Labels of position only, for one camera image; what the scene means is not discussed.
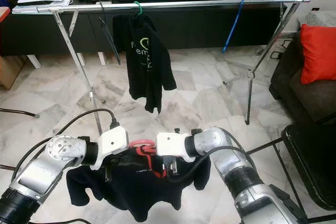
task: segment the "hanging black jacket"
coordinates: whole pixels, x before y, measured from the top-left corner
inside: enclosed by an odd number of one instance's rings
[[[137,18],[120,15],[113,18],[113,37],[119,52],[126,51],[130,94],[133,99],[146,97],[145,109],[161,112],[162,86],[176,89],[170,56],[147,15]]]
[[[123,153],[119,165],[107,165],[111,181],[106,181],[106,169],[91,170],[88,166],[80,166],[67,173],[67,186],[71,203],[84,206],[89,202],[85,188],[91,188],[96,199],[106,199],[111,205],[129,210],[138,222],[147,219],[149,209],[159,201],[171,203],[179,210],[181,194],[184,187],[194,182],[197,190],[203,190],[210,175],[211,162],[206,159],[194,174],[180,183],[169,182],[168,179],[158,178],[149,169],[145,156],[137,155],[133,149]],[[194,165],[177,158],[177,171],[183,175]],[[159,172],[162,169],[162,158],[152,156],[152,168]]]

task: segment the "clothing rack pole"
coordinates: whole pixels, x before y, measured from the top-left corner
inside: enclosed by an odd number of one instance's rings
[[[205,7],[205,6],[225,6],[225,5],[233,5],[233,4],[240,4],[241,0],[221,0],[221,1],[184,1],[184,2],[159,2],[159,3],[142,3],[141,6],[143,9],[151,9],[151,8],[179,8],[179,7]],[[252,86],[253,86],[253,79],[255,77],[255,71],[265,58],[266,54],[269,52],[275,41],[277,40],[278,36],[287,25],[289,19],[292,17],[294,12],[297,10],[301,3],[310,2],[310,0],[245,0],[244,5],[248,4],[271,4],[271,3],[280,3],[283,5],[284,3],[293,3],[292,7],[290,8],[289,12],[285,17],[280,20],[280,24],[277,27],[272,39],[270,40],[269,44],[267,45],[266,49],[263,51],[260,59],[256,63],[256,65],[252,68],[252,70],[248,70],[247,77],[248,77],[248,98],[247,98],[247,113],[245,116],[245,123],[249,124],[250,118],[250,108],[251,108],[251,95],[252,95]],[[54,15],[55,21],[61,31],[63,39],[69,49],[69,52],[78,68],[78,71],[81,73],[84,82],[89,90],[89,98],[92,102],[93,108],[96,109],[96,101],[95,101],[95,93],[94,90],[87,78],[87,75],[84,71],[83,66],[80,64],[78,56],[73,48],[73,45],[70,41],[70,37],[76,25],[76,20],[79,12],[89,12],[89,11],[99,11],[99,10],[127,10],[127,9],[138,9],[139,6],[137,4],[101,4],[101,5],[70,5],[70,6],[53,6],[53,7],[37,7],[37,11],[39,13],[52,13]],[[74,15],[71,20],[69,32],[66,31],[63,22],[59,16],[62,12],[73,12]],[[96,123],[98,127],[99,134],[102,133],[101,125],[98,113],[95,113]]]

